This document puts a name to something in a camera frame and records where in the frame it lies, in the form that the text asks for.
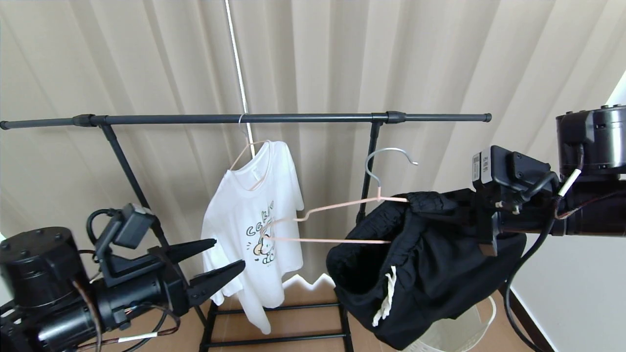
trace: cartoon graphic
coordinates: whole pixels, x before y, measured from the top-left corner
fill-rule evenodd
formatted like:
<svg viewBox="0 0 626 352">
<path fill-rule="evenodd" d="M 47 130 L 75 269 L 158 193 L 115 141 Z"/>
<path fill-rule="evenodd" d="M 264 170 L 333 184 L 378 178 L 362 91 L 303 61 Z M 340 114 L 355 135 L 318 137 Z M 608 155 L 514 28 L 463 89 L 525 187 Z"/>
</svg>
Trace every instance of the cartoon graphic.
<svg viewBox="0 0 626 352">
<path fill-rule="evenodd" d="M 261 229 L 265 227 L 267 224 L 270 224 L 274 221 L 274 217 L 272 216 L 272 209 L 274 209 L 274 201 L 270 203 L 267 207 L 267 210 L 261 211 L 261 221 L 256 224 L 256 226 L 250 226 L 246 230 L 246 236 L 258 236 L 259 240 L 257 244 L 252 247 L 252 243 L 248 242 L 246 248 L 251 249 L 252 252 L 256 256 L 262 257 L 261 262 L 263 264 L 270 264 L 274 261 L 274 242 L 269 238 L 274 237 L 274 227 L 266 227 L 263 232 Z"/>
</svg>

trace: clothes hanger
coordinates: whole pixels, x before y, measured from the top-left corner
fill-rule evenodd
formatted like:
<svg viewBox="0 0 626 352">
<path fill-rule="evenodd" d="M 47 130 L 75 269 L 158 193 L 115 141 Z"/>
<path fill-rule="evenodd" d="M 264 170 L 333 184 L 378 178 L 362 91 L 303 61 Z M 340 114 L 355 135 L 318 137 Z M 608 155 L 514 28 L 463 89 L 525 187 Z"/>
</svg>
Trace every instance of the clothes hanger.
<svg viewBox="0 0 626 352">
<path fill-rule="evenodd" d="M 359 199 L 359 200 L 353 200 L 352 202 L 345 202 L 345 203 L 338 203 L 338 204 L 332 204 L 332 205 L 327 205 L 325 207 L 319 207 L 319 208 L 314 208 L 311 209 L 309 211 L 306 212 L 306 214 L 304 214 L 304 217 L 301 218 L 295 218 L 295 219 L 279 219 L 279 220 L 275 220 L 265 226 L 263 226 L 260 230 L 260 233 L 262 234 L 262 236 L 265 236 L 269 239 L 273 239 L 273 240 L 279 240 L 279 241 L 296 241 L 296 242 L 325 242 L 325 243 L 368 243 L 368 244 L 387 244 L 387 243 L 391 243 L 391 241 L 380 241 L 380 240 L 350 240 L 350 239 L 293 239 L 293 238 L 285 238 L 285 237 L 270 237 L 268 236 L 266 233 L 267 229 L 271 226 L 274 226 L 276 224 L 279 224 L 281 222 L 285 222 L 285 221 L 296 221 L 296 222 L 302 222 L 302 221 L 306 221 L 309 219 L 309 216 L 315 212 L 320 212 L 323 210 L 329 210 L 329 209 L 335 209 L 335 208 L 341 208 L 341 207 L 347 207 L 349 205 L 356 205 L 356 204 L 362 204 L 362 203 L 369 203 L 369 202 L 380 202 L 382 200 L 388 200 L 390 202 L 404 202 L 404 203 L 408 203 L 409 200 L 406 198 L 400 198 L 400 197 L 383 197 L 381 195 L 382 193 L 382 182 L 381 179 L 379 179 L 376 175 L 374 175 L 374 173 L 369 169 L 368 163 L 369 160 L 372 159 L 376 154 L 381 153 L 381 152 L 386 152 L 388 150 L 393 150 L 396 152 L 401 152 L 402 154 L 404 154 L 404 156 L 409 160 L 409 163 L 411 163 L 411 165 L 419 165 L 418 162 L 414 162 L 413 160 L 411 160 L 411 157 L 409 156 L 409 154 L 404 150 L 404 149 L 400 149 L 400 148 L 395 148 L 395 147 L 389 147 L 389 148 L 382 148 L 379 150 L 376 150 L 374 152 L 372 152 L 371 154 L 369 154 L 367 156 L 367 158 L 365 159 L 365 172 L 367 172 L 368 175 L 370 175 L 374 180 L 376 180 L 376 182 L 378 183 L 378 188 L 376 191 L 376 196 L 375 197 L 371 197 L 371 198 L 365 198 L 365 199 Z"/>
<path fill-rule="evenodd" d="M 248 150 L 249 147 L 251 147 L 252 145 L 255 145 L 255 144 L 260 144 L 260 143 L 265 143 L 265 142 L 269 142 L 270 141 L 270 140 L 262 140 L 262 141 L 259 141 L 259 142 L 250 143 L 250 140 L 248 139 L 247 133 L 241 129 L 241 118 L 244 117 L 244 115 L 245 114 L 243 113 L 243 114 L 241 114 L 241 116 L 239 116 L 239 121 L 237 122 L 237 129 L 239 129 L 239 132 L 244 134 L 246 144 L 245 144 L 244 149 L 241 151 L 241 153 L 239 153 L 239 156 L 235 159 L 235 162 L 233 163 L 233 165 L 231 165 L 230 168 L 228 168 L 231 171 L 235 167 L 235 165 L 237 164 L 239 159 L 241 159 L 241 157 L 243 157 L 244 153 L 246 152 L 246 150 Z M 246 189 L 241 183 L 239 183 L 239 185 L 244 187 L 244 189 L 246 189 L 246 190 L 255 190 L 265 180 L 265 177 L 267 176 L 267 172 L 268 172 L 268 170 L 270 168 L 270 160 L 271 160 L 270 158 L 267 158 L 267 167 L 265 168 L 265 173 L 263 174 L 263 177 L 261 177 L 257 181 L 257 183 L 255 183 L 250 189 Z"/>
</svg>

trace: white t-shirt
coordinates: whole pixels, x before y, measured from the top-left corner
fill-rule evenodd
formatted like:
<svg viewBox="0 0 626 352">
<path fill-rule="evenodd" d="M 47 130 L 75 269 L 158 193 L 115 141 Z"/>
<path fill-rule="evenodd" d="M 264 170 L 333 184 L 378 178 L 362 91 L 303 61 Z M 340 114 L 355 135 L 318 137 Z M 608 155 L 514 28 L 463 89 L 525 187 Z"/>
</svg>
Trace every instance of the white t-shirt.
<svg viewBox="0 0 626 352">
<path fill-rule="evenodd" d="M 220 305 L 224 296 L 237 293 L 248 320 L 264 334 L 270 333 L 270 324 L 263 307 L 282 304 L 282 276 L 302 267 L 302 248 L 299 242 L 270 241 L 259 230 L 274 220 L 293 219 L 296 210 L 303 208 L 289 147 L 284 142 L 265 142 L 246 166 L 226 171 L 204 215 L 201 238 L 217 240 L 202 253 L 205 270 L 245 260 L 245 270 L 211 299 Z M 300 237 L 293 221 L 265 232 L 271 237 Z"/>
</svg>

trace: horizontal rod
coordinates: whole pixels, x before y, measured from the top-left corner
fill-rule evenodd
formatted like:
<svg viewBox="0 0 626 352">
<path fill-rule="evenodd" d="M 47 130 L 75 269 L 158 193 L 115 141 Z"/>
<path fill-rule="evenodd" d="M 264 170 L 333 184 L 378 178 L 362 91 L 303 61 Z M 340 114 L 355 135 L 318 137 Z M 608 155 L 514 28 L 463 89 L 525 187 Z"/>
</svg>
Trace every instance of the horizontal rod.
<svg viewBox="0 0 626 352">
<path fill-rule="evenodd" d="M 96 127 L 100 125 L 162 125 L 174 123 L 238 123 L 241 115 L 79 115 L 72 118 L 54 118 L 42 120 L 2 121 L 0 128 L 80 126 Z M 400 123 L 457 121 L 489 122 L 491 114 L 404 114 L 395 111 L 387 113 L 358 114 L 251 114 L 241 117 L 242 123 L 281 123 L 281 122 L 383 122 Z"/>
<path fill-rule="evenodd" d="M 319 304 L 303 304 L 300 306 L 281 306 L 276 308 L 263 308 L 266 312 L 271 311 L 290 311 L 291 309 L 306 309 L 306 308 L 323 308 L 323 307 L 338 307 L 339 303 L 319 303 Z M 217 311 L 216 315 L 224 315 L 224 314 L 243 314 L 243 309 L 233 309 L 230 311 Z"/>
<path fill-rule="evenodd" d="M 248 344 L 262 344 L 262 343 L 276 343 L 276 342 L 288 342 L 288 341 L 303 341 L 309 339 L 330 339 L 330 338 L 342 338 L 346 334 L 318 334 L 318 335 L 305 335 L 305 336 L 289 336 L 284 338 L 267 338 L 267 339 L 247 339 L 241 341 L 224 341 L 224 342 L 211 342 L 204 345 L 204 347 L 229 347 L 229 346 L 245 346 Z"/>
</svg>

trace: hanger hook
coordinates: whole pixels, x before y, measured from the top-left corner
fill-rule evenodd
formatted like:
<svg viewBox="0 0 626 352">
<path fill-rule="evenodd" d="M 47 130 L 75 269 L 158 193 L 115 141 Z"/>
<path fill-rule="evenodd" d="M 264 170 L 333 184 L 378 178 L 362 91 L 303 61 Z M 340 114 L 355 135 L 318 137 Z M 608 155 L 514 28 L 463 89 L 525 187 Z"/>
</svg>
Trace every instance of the hanger hook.
<svg viewBox="0 0 626 352">
<path fill-rule="evenodd" d="M 237 128 L 239 129 L 239 132 L 244 134 L 245 140 L 248 140 L 248 131 L 244 131 L 241 129 L 241 118 L 244 117 L 245 113 L 241 114 L 239 116 L 239 121 L 237 122 Z"/>
<path fill-rule="evenodd" d="M 378 187 L 382 187 L 381 179 L 379 179 L 376 175 L 374 175 L 374 173 L 372 173 L 372 170 L 370 170 L 368 167 L 368 163 L 369 163 L 369 160 L 372 159 L 376 154 L 380 152 L 385 152 L 387 150 L 395 150 L 397 152 L 401 152 L 409 160 L 409 163 L 413 165 L 419 165 L 418 162 L 414 162 L 413 160 L 411 160 L 411 157 L 404 149 L 400 149 L 396 147 L 389 147 L 389 148 L 381 148 L 379 150 L 372 152 L 372 154 L 368 155 L 367 158 L 365 158 L 365 172 L 367 172 L 368 175 L 370 175 L 374 180 L 376 180 L 376 182 L 378 182 Z"/>
</svg>

